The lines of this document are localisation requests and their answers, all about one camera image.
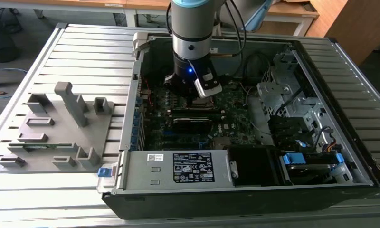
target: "warning label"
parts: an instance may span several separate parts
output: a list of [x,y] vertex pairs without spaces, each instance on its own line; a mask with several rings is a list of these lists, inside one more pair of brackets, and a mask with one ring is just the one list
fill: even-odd
[[173,153],[173,181],[176,183],[215,182],[211,153]]

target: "barcode sticker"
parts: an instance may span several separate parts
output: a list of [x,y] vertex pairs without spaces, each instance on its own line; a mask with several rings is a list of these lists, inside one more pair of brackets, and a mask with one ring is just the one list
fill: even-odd
[[209,53],[217,53],[217,48],[216,47],[209,48]]
[[148,162],[163,162],[164,161],[164,154],[163,153],[148,153]]
[[109,4],[109,3],[105,3],[105,6],[123,7],[124,5],[123,4]]

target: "metal bracket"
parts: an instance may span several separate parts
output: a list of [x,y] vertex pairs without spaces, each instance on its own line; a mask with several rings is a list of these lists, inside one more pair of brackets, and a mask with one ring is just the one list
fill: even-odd
[[291,88],[287,84],[276,84],[274,82],[258,83],[258,92],[264,102],[264,106],[278,107],[283,102],[282,95],[291,94]]

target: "black trash bin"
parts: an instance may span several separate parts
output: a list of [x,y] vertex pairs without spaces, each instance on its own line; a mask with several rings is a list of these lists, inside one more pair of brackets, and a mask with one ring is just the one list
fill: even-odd
[[[5,11],[9,11],[9,14],[15,17],[15,19],[9,16],[4,17]],[[13,43],[13,39],[9,33],[19,32],[21,30],[21,26],[19,20],[13,13],[11,13],[11,9],[1,8],[0,9],[0,63],[5,63],[13,61],[19,55],[20,51]]]

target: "workbench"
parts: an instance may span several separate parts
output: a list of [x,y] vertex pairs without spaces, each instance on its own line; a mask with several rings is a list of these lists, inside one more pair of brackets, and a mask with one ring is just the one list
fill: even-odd
[[[165,15],[171,0],[0,0],[0,7],[33,9],[37,17],[43,10],[91,11],[124,13],[128,27],[137,27],[137,15]],[[318,12],[310,12],[299,3],[279,2],[268,10],[264,21],[298,23],[295,36],[304,36],[311,23],[319,17]]]
[[[47,93],[69,81],[85,101],[107,97],[115,102],[103,162],[116,162],[125,115],[127,88],[132,77],[132,39],[136,32],[165,33],[164,29],[91,25],[59,26],[29,69],[0,116],[0,152],[16,137],[25,120],[28,93]],[[380,95],[340,45],[326,38],[295,38],[251,34],[255,38],[295,39],[302,42],[324,77],[343,111],[368,150],[380,164]],[[259,216],[188,219],[120,220],[101,200],[95,173],[0,173],[0,227],[117,227],[212,226],[272,223],[276,227],[355,227],[380,225],[380,195],[355,199],[323,211]]]

